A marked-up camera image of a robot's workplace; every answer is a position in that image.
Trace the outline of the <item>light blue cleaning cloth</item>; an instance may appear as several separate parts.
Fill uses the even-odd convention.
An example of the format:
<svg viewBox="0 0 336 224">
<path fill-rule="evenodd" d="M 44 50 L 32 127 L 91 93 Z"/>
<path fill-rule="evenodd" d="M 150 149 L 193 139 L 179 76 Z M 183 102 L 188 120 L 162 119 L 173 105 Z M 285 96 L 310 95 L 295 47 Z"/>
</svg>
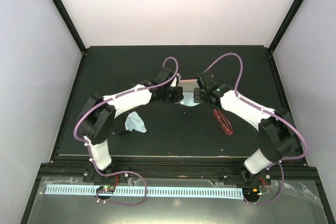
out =
<svg viewBox="0 0 336 224">
<path fill-rule="evenodd" d="M 125 120 L 125 129 L 127 131 L 138 131 L 140 133 L 146 133 L 146 127 L 144 121 L 140 118 L 140 116 L 134 111 L 131 112 Z"/>
</svg>

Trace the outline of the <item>red sunglasses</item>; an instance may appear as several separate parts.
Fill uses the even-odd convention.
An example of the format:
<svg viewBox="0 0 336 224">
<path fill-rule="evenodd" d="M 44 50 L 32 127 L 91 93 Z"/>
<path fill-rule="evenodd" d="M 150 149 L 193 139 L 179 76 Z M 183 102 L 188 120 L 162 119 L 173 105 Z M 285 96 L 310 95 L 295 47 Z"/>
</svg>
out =
<svg viewBox="0 0 336 224">
<path fill-rule="evenodd" d="M 232 135 L 234 133 L 234 131 L 233 131 L 232 125 L 231 125 L 230 121 L 227 119 L 227 117 L 218 109 L 214 109 L 213 113 L 214 113 L 217 121 L 220 123 L 224 132 L 228 136 Z"/>
</svg>

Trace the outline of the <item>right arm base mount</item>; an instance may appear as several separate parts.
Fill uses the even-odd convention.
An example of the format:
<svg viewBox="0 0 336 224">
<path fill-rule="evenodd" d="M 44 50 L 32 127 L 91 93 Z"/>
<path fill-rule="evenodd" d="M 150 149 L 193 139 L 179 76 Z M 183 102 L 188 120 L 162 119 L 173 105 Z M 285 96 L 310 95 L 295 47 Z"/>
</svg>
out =
<svg viewBox="0 0 336 224">
<path fill-rule="evenodd" d="M 259 186 L 263 184 L 271 184 L 268 175 L 266 170 L 262 170 L 257 174 L 252 174 L 245 168 L 230 166 L 222 169 L 218 175 L 218 179 L 222 180 L 225 184 L 230 185 Z"/>
</svg>

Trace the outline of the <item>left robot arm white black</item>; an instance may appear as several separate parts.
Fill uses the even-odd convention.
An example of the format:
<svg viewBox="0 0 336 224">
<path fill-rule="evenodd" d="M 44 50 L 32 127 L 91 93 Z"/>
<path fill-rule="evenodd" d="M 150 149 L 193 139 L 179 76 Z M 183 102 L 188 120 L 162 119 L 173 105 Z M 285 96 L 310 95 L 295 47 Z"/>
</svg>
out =
<svg viewBox="0 0 336 224">
<path fill-rule="evenodd" d="M 164 67 L 157 77 L 144 80 L 134 87 L 113 95 L 93 94 L 83 107 L 73 130 L 76 140 L 84 143 L 93 163 L 94 175 L 102 182 L 113 174 L 108 138 L 113 127 L 119 124 L 127 112 L 154 101 L 177 103 L 183 99 L 178 86 L 177 70 Z"/>
</svg>

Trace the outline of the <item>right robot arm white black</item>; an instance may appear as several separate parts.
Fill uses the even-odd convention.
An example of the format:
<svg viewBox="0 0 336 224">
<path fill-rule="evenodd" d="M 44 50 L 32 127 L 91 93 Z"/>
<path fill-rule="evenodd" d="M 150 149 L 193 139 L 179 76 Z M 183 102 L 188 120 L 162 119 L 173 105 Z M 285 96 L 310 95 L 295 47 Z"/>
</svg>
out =
<svg viewBox="0 0 336 224">
<path fill-rule="evenodd" d="M 231 112 L 253 126 L 259 134 L 259 149 L 239 168 L 238 176 L 242 183 L 252 183 L 263 169 L 299 147 L 299 133 L 295 131 L 292 116 L 287 110 L 262 107 L 230 86 L 218 85 L 209 71 L 199 74 L 196 82 L 195 102 Z"/>
</svg>

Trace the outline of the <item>pink glasses case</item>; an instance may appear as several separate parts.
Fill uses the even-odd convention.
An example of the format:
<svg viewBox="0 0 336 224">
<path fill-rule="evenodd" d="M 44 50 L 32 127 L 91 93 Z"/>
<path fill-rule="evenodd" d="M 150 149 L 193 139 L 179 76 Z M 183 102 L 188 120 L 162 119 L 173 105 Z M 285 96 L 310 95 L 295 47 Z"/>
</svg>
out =
<svg viewBox="0 0 336 224">
<path fill-rule="evenodd" d="M 178 86 L 182 87 L 183 90 L 183 99 L 180 101 L 180 105 L 193 107 L 200 104 L 200 102 L 194 100 L 194 90 L 199 88 L 195 79 L 181 80 Z"/>
</svg>

